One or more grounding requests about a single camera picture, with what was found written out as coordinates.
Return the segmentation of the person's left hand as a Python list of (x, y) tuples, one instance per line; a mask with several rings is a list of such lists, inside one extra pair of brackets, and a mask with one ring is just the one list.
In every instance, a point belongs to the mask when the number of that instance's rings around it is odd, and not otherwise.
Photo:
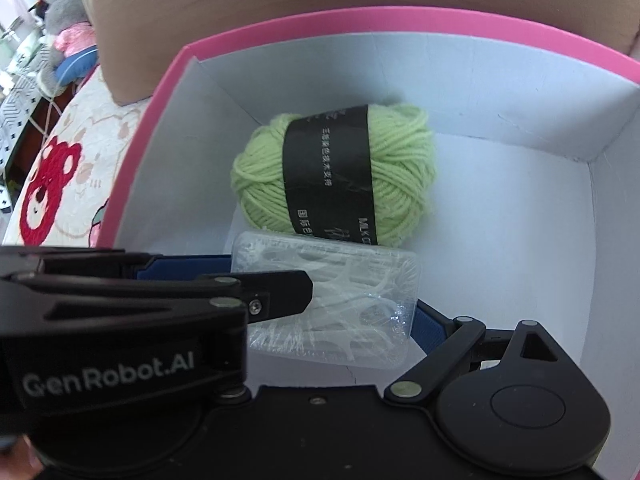
[(19, 436), (1, 451), (1, 480), (32, 480), (42, 471), (42, 463), (26, 436)]

